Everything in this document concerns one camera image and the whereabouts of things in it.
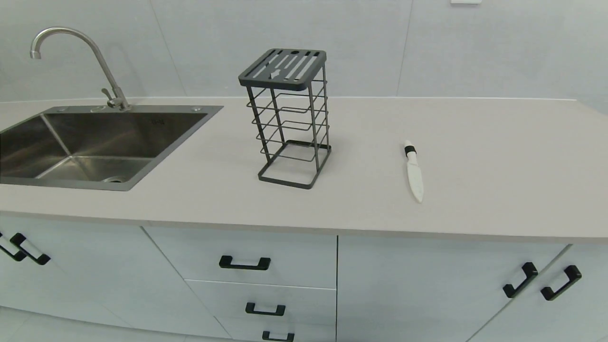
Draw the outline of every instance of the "kitchen sink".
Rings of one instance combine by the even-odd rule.
[[[127,191],[221,108],[50,108],[0,132],[0,183]]]

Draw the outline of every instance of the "faucet handle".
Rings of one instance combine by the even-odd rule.
[[[108,100],[112,100],[112,95],[110,95],[110,91],[108,91],[106,88],[102,88],[102,93],[106,94]]]
[[[102,88],[102,93],[106,94],[106,96],[108,97],[108,107],[110,108],[116,108],[124,102],[124,100],[120,97],[112,98],[112,95],[110,95],[110,91],[108,91],[106,88]]]

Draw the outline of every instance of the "white countertop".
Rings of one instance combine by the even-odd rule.
[[[138,225],[608,243],[608,116],[572,100],[330,98],[333,151],[311,190],[257,179],[245,99],[225,107],[127,192],[0,184],[0,214]],[[0,130],[60,105],[0,103]],[[410,193],[403,140],[418,151]]]

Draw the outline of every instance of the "knife handle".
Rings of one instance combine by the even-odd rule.
[[[404,150],[406,151],[407,160],[412,164],[418,165],[418,160],[416,159],[416,148],[409,140],[406,140],[406,147]]]

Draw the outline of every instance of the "cabinet door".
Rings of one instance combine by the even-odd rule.
[[[339,237],[339,342],[465,342],[565,245]]]
[[[141,227],[29,218],[3,221],[129,325],[229,337]]]
[[[575,265],[582,278],[552,301],[541,290],[569,282]],[[596,342],[608,335],[608,246],[573,245],[471,342]]]
[[[6,250],[6,253],[0,252],[0,306],[80,321],[129,326],[71,282],[54,259],[38,265],[28,257],[15,261],[7,255],[19,252],[9,242],[16,234],[9,221],[0,216],[0,246]],[[23,247],[35,257],[40,255],[30,243],[23,243]]]

